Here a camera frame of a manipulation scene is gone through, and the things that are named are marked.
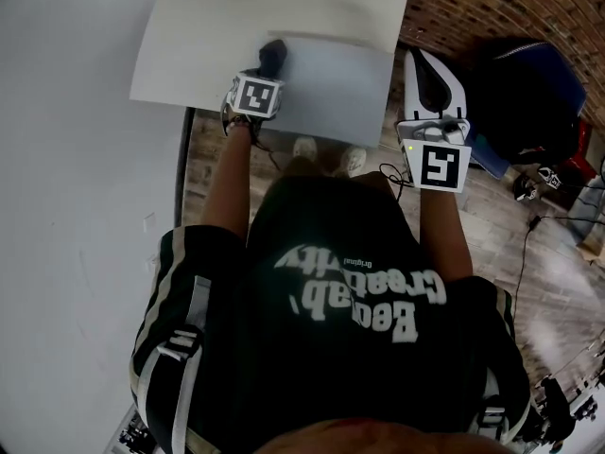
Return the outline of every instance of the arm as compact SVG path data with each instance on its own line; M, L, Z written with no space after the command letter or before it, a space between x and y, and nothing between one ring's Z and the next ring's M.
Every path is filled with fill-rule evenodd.
M464 238L453 193L422 190L420 243L445 283L473 275L473 262Z
M248 128L232 128L218 160L200 222L227 229L244 242L250 220L250 153Z

